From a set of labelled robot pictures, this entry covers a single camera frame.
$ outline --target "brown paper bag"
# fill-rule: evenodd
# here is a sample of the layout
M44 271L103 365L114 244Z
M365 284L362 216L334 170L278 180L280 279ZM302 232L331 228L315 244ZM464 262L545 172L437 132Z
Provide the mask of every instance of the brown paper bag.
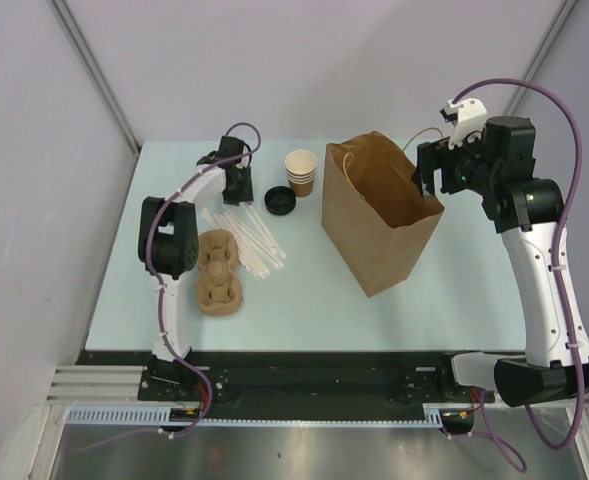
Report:
M414 170L378 132L327 145L321 223L368 297L409 276L443 214Z

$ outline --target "black lid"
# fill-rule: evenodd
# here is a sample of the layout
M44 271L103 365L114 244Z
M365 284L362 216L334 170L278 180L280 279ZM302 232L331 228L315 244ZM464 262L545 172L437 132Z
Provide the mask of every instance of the black lid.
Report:
M265 194L265 207L273 215L287 215L296 206L296 195L289 187L270 188Z

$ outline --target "reflective metal surface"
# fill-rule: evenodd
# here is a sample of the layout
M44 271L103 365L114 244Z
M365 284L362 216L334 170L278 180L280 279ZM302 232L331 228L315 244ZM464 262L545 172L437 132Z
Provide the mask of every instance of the reflective metal surface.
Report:
M52 478L77 479L584 479L576 447L547 449L525 412L491 411L499 434L525 457L525 476L484 439L449 441L437 430L201 427L168 440L143 433L82 454L71 450L131 427L68 425ZM564 409L539 413L550 435L566 431ZM477 419L478 431L484 431Z

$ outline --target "cardboard cup holder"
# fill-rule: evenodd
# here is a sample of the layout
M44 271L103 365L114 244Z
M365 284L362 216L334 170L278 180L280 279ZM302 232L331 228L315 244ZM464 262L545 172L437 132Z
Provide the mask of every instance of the cardboard cup holder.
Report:
M198 237L196 302L210 317L236 313L243 303L241 283L235 270L239 266L238 245L227 230L212 230Z

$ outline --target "white table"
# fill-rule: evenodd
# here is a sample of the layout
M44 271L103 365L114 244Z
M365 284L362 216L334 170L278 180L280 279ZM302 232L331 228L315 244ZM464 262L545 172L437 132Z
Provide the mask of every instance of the white table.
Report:
M287 252L266 279L239 269L245 301L230 317L185 312L195 350L396 351L523 350L525 327L500 236L471 192L440 196L445 214L410 277L367 298L321 227L323 159L328 140L266 140L255 155L255 205ZM85 348L149 350L158 335L149 274L137 257L141 202L166 196L218 142L147 142L136 168ZM310 197L285 217L263 195L286 185L285 155L313 151L318 177ZM222 199L208 206L222 211ZM199 232L209 229L200 218ZM194 281L190 281L194 291Z

